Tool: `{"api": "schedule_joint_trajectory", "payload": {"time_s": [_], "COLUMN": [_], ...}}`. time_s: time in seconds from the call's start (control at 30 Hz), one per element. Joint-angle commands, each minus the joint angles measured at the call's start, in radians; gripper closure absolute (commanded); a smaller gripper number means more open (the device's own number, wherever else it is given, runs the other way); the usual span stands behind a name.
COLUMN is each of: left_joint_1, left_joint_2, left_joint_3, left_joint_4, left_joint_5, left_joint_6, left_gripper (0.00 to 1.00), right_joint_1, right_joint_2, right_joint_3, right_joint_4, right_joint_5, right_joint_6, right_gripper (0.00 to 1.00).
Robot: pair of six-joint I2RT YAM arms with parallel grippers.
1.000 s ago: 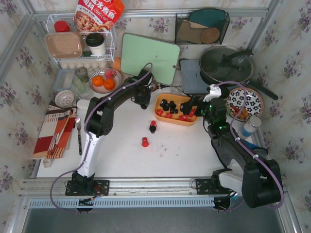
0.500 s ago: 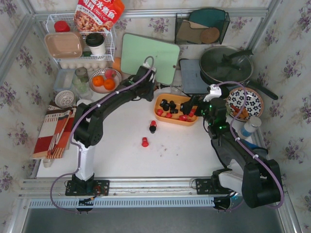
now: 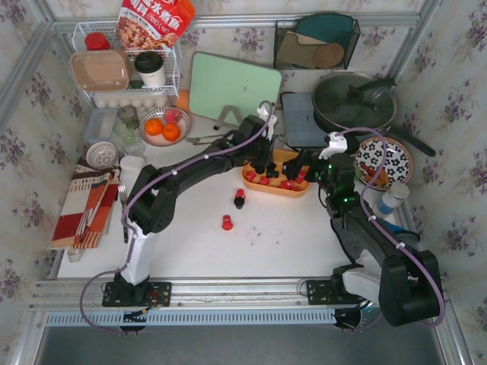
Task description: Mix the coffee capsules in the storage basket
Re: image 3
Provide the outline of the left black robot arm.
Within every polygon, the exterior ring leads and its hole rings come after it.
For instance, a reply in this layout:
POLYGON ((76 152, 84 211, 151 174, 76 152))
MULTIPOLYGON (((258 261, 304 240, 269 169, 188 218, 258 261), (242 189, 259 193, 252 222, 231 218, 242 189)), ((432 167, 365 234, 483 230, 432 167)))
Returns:
POLYGON ((168 306, 172 285, 153 282, 149 268, 156 240, 173 220, 177 198, 211 176, 248 162, 265 166, 274 145, 277 118, 264 109, 248 116, 236 130, 213 141, 203 152, 173 166, 142 168, 123 211, 123 225, 131 233, 126 261, 103 291, 105 307, 168 306))

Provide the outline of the orange plastic storage basket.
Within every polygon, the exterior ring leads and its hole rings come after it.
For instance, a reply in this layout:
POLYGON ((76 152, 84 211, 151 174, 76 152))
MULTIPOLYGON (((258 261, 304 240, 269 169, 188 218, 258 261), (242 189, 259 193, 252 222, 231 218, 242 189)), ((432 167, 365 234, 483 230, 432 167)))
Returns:
MULTIPOLYGON (((257 173, 248 163, 244 165, 241 169, 240 175, 241 179, 243 180, 243 184, 250 190, 254 190, 257 192, 263 192, 267 194, 279 195, 289 198, 300 198, 305 192, 307 192, 310 188, 310 183, 306 180, 302 182, 302 184, 297 184, 294 181, 294 188, 292 190, 286 190, 280 188, 280 182, 282 180, 287 180, 286 176, 282 173, 282 164, 298 155, 298 152, 294 151, 285 151, 275 149, 273 151, 273 163, 276 165, 277 171, 279 171, 279 177, 276 179, 270 179, 270 184, 268 186, 262 186, 259 184, 259 180, 261 176, 266 176, 266 170, 263 173, 257 173), (256 178, 253 182, 248 182, 245 180, 245 175, 247 171, 253 171, 256 173, 256 178)), ((308 170, 309 166, 305 166, 302 170, 308 170)))

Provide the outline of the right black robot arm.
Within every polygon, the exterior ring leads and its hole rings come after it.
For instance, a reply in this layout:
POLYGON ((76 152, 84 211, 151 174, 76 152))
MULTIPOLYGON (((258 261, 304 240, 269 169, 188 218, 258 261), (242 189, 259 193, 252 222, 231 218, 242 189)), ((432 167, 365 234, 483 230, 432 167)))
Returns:
POLYGON ((439 325, 445 315, 438 260, 432 252, 406 245, 375 218, 363 192, 355 189, 354 157, 336 153, 320 159, 314 151, 301 151, 282 165, 288 179, 304 177, 326 193, 330 225, 343 250, 357 258, 364 250, 380 265, 380 279, 374 302, 392 326, 419 322, 439 325))

